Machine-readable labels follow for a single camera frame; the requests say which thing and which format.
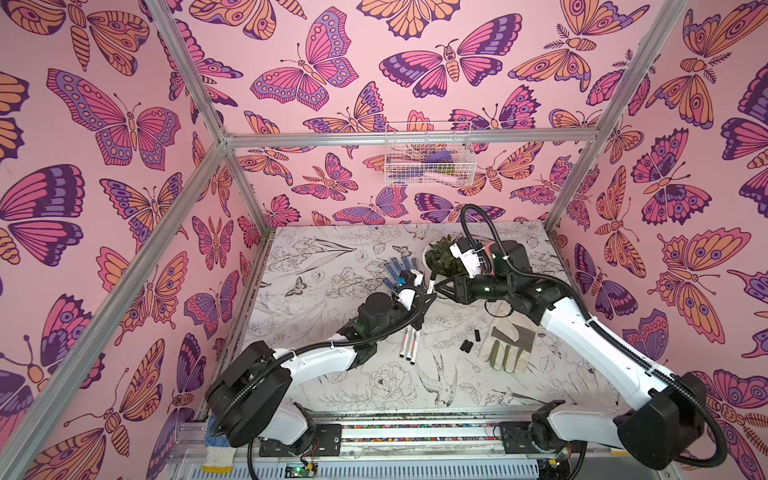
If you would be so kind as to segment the white marker pen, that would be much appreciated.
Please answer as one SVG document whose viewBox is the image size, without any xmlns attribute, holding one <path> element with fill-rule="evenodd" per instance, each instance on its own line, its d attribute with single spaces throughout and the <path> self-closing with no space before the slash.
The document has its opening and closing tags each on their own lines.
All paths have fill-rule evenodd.
<svg viewBox="0 0 768 480">
<path fill-rule="evenodd" d="M 429 279 L 426 284 L 426 290 L 428 294 L 432 294 L 434 292 L 436 277 L 437 277 L 437 273 L 432 271 L 429 275 Z"/>
<path fill-rule="evenodd" d="M 408 326 L 404 331 L 403 341 L 400 347 L 399 356 L 401 358 L 410 360 L 412 338 L 413 338 L 413 329 L 410 326 Z"/>
<path fill-rule="evenodd" d="M 413 329 L 411 333 L 409 348 L 406 355 L 406 359 L 410 362 L 411 365 L 414 365 L 416 363 L 419 342 L 420 342 L 420 331 Z"/>
</svg>

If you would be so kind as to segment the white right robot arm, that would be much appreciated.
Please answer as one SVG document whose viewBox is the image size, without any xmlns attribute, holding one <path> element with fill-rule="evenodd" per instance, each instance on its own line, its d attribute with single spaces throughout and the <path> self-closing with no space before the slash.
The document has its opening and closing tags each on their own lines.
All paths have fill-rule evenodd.
<svg viewBox="0 0 768 480">
<path fill-rule="evenodd" d="M 504 241 L 478 205 L 461 208 L 464 235 L 451 247 L 466 270 L 437 284 L 463 305 L 503 301 L 578 352 L 617 391 L 625 413 L 583 403 L 540 408 L 531 427 L 544 441 L 582 441 L 627 451 L 642 465 L 662 470 L 672 462 L 714 468 L 728 456 L 726 435 L 706 409 L 706 388 L 688 372 L 679 376 L 640 353 L 591 315 L 573 287 L 530 267 L 522 245 Z"/>
</svg>

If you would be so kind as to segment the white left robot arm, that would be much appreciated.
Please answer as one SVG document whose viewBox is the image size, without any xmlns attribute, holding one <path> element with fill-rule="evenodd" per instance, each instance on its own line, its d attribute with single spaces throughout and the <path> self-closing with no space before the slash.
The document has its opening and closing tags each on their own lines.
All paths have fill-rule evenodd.
<svg viewBox="0 0 768 480">
<path fill-rule="evenodd" d="M 287 400 L 289 389 L 364 364 L 380 341 L 422 321 L 436 298 L 419 287 L 375 292 L 328 340 L 283 350 L 263 340 L 251 343 L 205 394 L 213 415 L 208 434 L 224 437 L 231 447 L 259 439 L 281 443 L 292 455 L 309 451 L 317 426 L 304 407 Z"/>
</svg>

